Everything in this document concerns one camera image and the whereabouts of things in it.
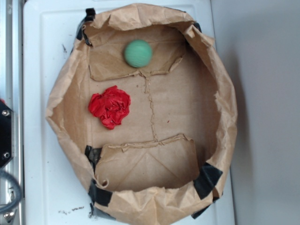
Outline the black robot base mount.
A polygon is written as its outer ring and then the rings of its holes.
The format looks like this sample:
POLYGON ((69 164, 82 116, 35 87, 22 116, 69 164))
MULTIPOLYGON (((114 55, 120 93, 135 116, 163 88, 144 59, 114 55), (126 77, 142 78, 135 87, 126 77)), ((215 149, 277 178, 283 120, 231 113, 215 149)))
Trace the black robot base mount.
POLYGON ((0 100, 0 167, 5 167, 12 158, 12 111, 0 100))

